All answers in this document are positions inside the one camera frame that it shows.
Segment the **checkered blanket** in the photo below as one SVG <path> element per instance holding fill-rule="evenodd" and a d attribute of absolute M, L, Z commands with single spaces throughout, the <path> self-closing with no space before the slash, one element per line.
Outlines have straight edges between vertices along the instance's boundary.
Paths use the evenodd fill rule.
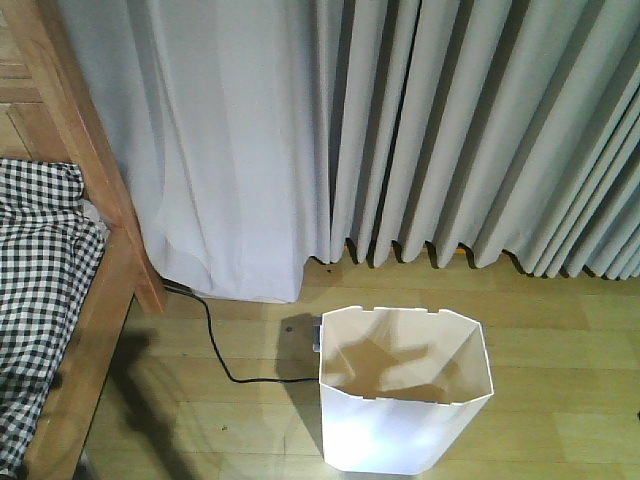
<path fill-rule="evenodd" d="M 15 478 L 104 249 L 77 165 L 0 159 L 0 478 Z"/>

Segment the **grey curtain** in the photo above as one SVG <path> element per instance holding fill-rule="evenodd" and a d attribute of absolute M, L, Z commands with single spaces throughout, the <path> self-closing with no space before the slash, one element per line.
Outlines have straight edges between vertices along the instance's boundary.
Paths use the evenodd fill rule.
<path fill-rule="evenodd" d="M 165 277 L 293 301 L 345 239 L 640 273 L 640 0 L 58 3 Z"/>
<path fill-rule="evenodd" d="M 440 266 L 464 244 L 638 275 L 640 2 L 346 2 L 340 28 L 316 8 L 332 261 L 349 237 L 376 266 L 431 242 Z"/>

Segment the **white trash bin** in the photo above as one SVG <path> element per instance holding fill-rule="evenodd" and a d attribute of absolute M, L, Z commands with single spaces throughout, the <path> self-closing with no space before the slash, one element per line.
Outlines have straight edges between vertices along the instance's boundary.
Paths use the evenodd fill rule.
<path fill-rule="evenodd" d="M 479 322 L 449 310 L 347 307 L 322 316 L 325 461 L 417 475 L 493 395 Z"/>

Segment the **black cable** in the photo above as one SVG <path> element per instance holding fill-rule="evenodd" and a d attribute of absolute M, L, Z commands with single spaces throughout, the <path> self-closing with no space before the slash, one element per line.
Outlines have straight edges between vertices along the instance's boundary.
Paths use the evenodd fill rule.
<path fill-rule="evenodd" d="M 179 284 L 175 284 L 173 282 L 171 282 L 170 284 L 165 282 L 164 287 L 168 292 L 173 292 L 179 295 L 184 295 L 185 297 L 193 298 L 194 300 L 197 300 L 204 306 L 204 310 L 207 315 L 207 327 L 209 329 L 209 340 L 211 341 L 211 346 L 213 346 L 213 350 L 216 352 L 216 356 L 220 361 L 220 365 L 222 365 L 222 368 L 224 369 L 224 373 L 227 374 L 227 377 L 232 382 L 234 383 L 261 383 L 261 382 L 301 383 L 301 382 L 317 382 L 318 381 L 318 377 L 303 377 L 303 378 L 257 377 L 257 378 L 242 378 L 242 379 L 238 379 L 234 377 L 231 371 L 229 370 L 229 367 L 227 367 L 227 363 L 224 361 L 224 358 L 222 358 L 222 354 L 220 353 L 218 344 L 216 343 L 215 337 L 213 336 L 213 325 L 212 325 L 213 322 L 211 321 L 211 312 L 209 311 L 209 305 L 207 305 L 207 302 L 205 302 L 202 298 L 200 298 L 198 295 L 193 293 L 188 287 L 182 287 L 181 285 L 179 286 Z"/>

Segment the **wooden floor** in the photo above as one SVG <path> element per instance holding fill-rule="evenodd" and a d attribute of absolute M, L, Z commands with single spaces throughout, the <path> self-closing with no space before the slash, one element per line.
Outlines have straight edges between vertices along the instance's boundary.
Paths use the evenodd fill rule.
<path fill-rule="evenodd" d="M 316 375 L 312 317 L 347 305 L 449 308 L 480 320 L 495 397 L 424 480 L 640 479 L 640 281 L 536 279 L 423 255 L 373 270 L 306 267 L 300 301 L 210 300 L 237 376 Z M 230 383 L 201 306 L 133 304 L 87 449 L 102 480 L 403 479 L 324 464 L 317 384 Z"/>

